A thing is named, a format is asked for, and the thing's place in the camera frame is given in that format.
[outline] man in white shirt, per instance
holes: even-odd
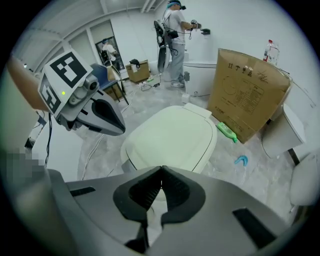
[[[106,51],[109,61],[111,61],[112,65],[114,65],[114,67],[119,71],[120,70],[119,61],[118,61],[118,58],[115,56],[118,54],[118,52],[112,46],[112,44],[109,43],[107,39],[103,39],[102,43],[103,43],[102,50]]]
[[[169,45],[172,56],[170,67],[171,86],[182,88],[185,86],[184,78],[184,58],[185,58],[185,33],[186,30],[196,29],[196,24],[190,24],[185,21],[185,18],[180,11],[181,3],[178,0],[170,0],[167,5],[167,10],[164,13],[164,24],[172,31],[178,32],[178,37],[172,39],[172,44]]]

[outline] wire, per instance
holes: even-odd
[[[169,48],[170,50],[172,50],[174,56],[178,56],[179,51],[178,51],[177,49],[174,49],[174,48],[170,47],[169,45],[168,45],[168,48]]]
[[[192,96],[192,97],[204,97],[204,96],[209,96],[210,94],[206,94],[206,95],[201,95],[201,96]]]
[[[52,121],[51,121],[51,113],[49,113],[49,139],[46,145],[46,158],[44,162],[44,166],[47,167],[49,154],[50,154],[50,141],[51,141],[51,134],[52,134]]]
[[[141,91],[142,91],[142,92],[148,91],[148,90],[150,90],[152,87],[153,87],[153,86],[151,86],[150,84],[146,83],[146,84],[144,84],[144,85],[141,86]]]
[[[140,45],[140,47],[141,47],[141,49],[142,49],[142,51],[143,51],[143,53],[144,53],[145,59],[147,60],[148,57],[147,57],[147,54],[146,54],[146,52],[145,52],[145,50],[144,50],[145,47],[143,47],[143,45],[141,44],[140,36],[138,36],[138,34],[137,34],[136,28],[135,28],[135,26],[134,26],[135,23],[132,22],[132,20],[131,20],[131,17],[130,17],[130,15],[129,15],[129,13],[128,13],[128,8],[126,9],[126,15],[128,16],[128,18],[129,18],[129,20],[130,20],[130,24],[131,24],[131,27],[132,27],[132,29],[133,29],[133,31],[134,31],[135,37],[136,37],[137,41],[139,42],[139,45]]]
[[[105,134],[102,134],[101,137],[97,140],[96,144],[94,145],[93,149],[90,151],[86,162],[84,164],[84,169],[83,169],[83,173],[82,173],[82,177],[81,180],[83,181],[85,176],[86,176],[86,172],[87,172],[87,165],[89,163],[90,158],[93,156],[93,154],[96,152],[97,148],[99,147],[100,142],[103,140],[103,138],[105,137]]]
[[[189,36],[189,39],[191,40],[191,32],[192,32],[192,30],[190,30],[190,32],[189,32],[189,33],[186,33],[186,32],[179,32],[179,31],[174,30],[173,28],[170,28],[170,27],[168,27],[168,26],[166,26],[166,28],[167,28],[167,29],[169,29],[169,30],[172,30],[172,31],[176,31],[178,34],[186,34],[186,35],[190,35],[190,36]]]
[[[125,111],[131,106],[132,101],[133,101],[133,99],[134,99],[134,96],[135,96],[135,94],[136,94],[136,92],[138,91],[139,88],[135,89],[134,91],[132,91],[132,92],[129,94],[129,96],[132,95],[131,101],[130,101],[130,103],[129,103],[128,106],[126,106],[124,109],[121,110],[121,114],[122,114],[123,112],[125,112]],[[84,180],[84,178],[85,178],[85,176],[86,176],[87,166],[88,166],[88,163],[89,163],[91,157],[92,157],[93,154],[96,152],[97,148],[99,147],[100,142],[103,140],[103,138],[104,138],[105,136],[106,136],[105,134],[102,134],[101,137],[96,141],[93,149],[90,151],[90,153],[89,153],[89,155],[88,155],[88,157],[87,157],[87,159],[86,159],[86,162],[85,162],[85,164],[84,164],[83,173],[82,173],[82,177],[81,177],[81,180],[82,180],[82,181]]]
[[[109,174],[107,175],[107,177],[110,176],[110,174],[115,170],[115,168],[112,169],[112,171],[109,172]]]
[[[39,127],[40,125],[41,125],[41,123],[39,123],[36,127],[33,127],[32,130]]]

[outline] person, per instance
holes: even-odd
[[[38,93],[39,80],[26,70],[24,64],[13,55],[8,59],[6,66],[14,84],[30,106],[35,110],[49,112],[47,105]]]
[[[109,60],[111,61],[112,65],[119,71],[120,70],[120,65],[119,65],[119,60],[117,58],[117,50],[110,44],[109,40],[103,39],[102,41],[103,47],[102,50],[106,51]]]
[[[184,58],[185,58],[185,31],[196,29],[196,24],[190,24],[180,11],[181,3],[178,0],[170,0],[164,13],[164,24],[170,29],[178,32],[178,37],[169,45],[172,62],[170,66],[171,86],[176,88],[185,87]]]

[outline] white bottle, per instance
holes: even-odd
[[[279,58],[279,47],[278,44],[269,39],[269,42],[265,48],[263,61],[277,65]]]

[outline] cardboard box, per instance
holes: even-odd
[[[141,61],[139,69],[137,69],[136,65],[131,64],[126,65],[125,68],[129,79],[135,83],[146,80],[150,76],[148,60]]]
[[[245,143],[271,118],[289,87],[289,77],[272,64],[219,49],[207,109]]]
[[[114,66],[108,66],[107,68],[107,72],[108,72],[108,80],[109,81],[114,81],[114,80],[118,80],[119,82],[119,86],[121,84],[120,82],[120,77],[119,77],[119,72],[115,69]],[[118,96],[119,99],[122,98],[122,93],[121,91],[119,90],[118,86],[115,84],[113,85],[113,90],[115,92],[115,94]],[[116,95],[114,94],[114,92],[112,91],[112,89],[109,87],[107,89],[104,89],[103,90],[105,93],[107,93],[109,96],[111,96],[112,99],[114,99],[115,101],[117,101],[117,97]]]
[[[119,90],[119,88],[118,88],[118,86],[116,84],[113,86],[113,90],[116,93],[116,95],[118,96],[118,98],[121,99],[122,98],[122,93],[121,93],[121,91]],[[107,89],[104,89],[103,91],[106,94],[108,94],[114,101],[118,100],[116,95],[114,94],[114,92],[112,91],[112,89],[110,87],[107,88]]]

